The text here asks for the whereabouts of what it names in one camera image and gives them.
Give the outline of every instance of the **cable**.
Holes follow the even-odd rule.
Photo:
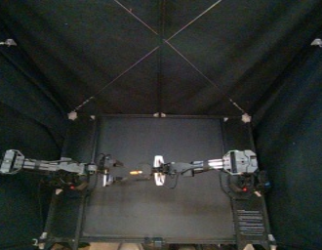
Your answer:
[[[164,184],[164,182],[163,182],[163,180],[162,180],[162,177],[160,177],[160,179],[159,179],[160,183],[163,184],[163,187],[166,187],[167,189],[175,189],[176,186],[178,186],[179,176],[180,176],[180,175],[176,174],[175,176],[176,176],[176,182],[175,182],[175,184],[174,184],[171,187],[168,187],[168,186]]]
[[[186,169],[183,172],[180,172],[180,174],[183,175],[187,171],[190,171],[190,170],[195,170],[195,169],[200,169],[202,167],[192,167],[192,168],[188,168],[188,169]]]
[[[20,169],[15,170],[11,173],[4,173],[4,175],[16,175],[16,174],[19,174],[21,172],[23,169],[24,169],[24,167],[21,167]]]

